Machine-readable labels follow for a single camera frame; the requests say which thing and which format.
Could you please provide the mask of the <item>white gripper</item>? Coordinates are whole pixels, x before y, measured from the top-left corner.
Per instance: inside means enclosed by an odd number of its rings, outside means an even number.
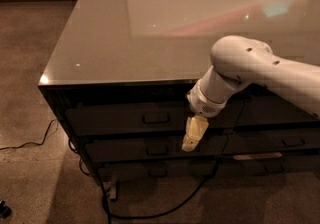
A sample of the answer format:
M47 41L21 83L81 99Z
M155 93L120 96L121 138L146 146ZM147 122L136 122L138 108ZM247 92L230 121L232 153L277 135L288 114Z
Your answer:
M190 110L196 115L187 119L182 150L191 152L197 147L209 126L206 118L217 116L225 108L226 103L216 103L207 99L200 89L200 82L194 85L187 93L186 98Z

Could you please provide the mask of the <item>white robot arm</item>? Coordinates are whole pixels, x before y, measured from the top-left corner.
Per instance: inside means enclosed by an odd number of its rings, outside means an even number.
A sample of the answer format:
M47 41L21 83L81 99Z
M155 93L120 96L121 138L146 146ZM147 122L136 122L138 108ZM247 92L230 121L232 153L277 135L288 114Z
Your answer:
M273 54L262 41L241 36L219 39L210 53L211 66L187 93L190 110L182 150L193 151L209 123L227 101L250 84L266 87L298 108L320 117L320 67Z

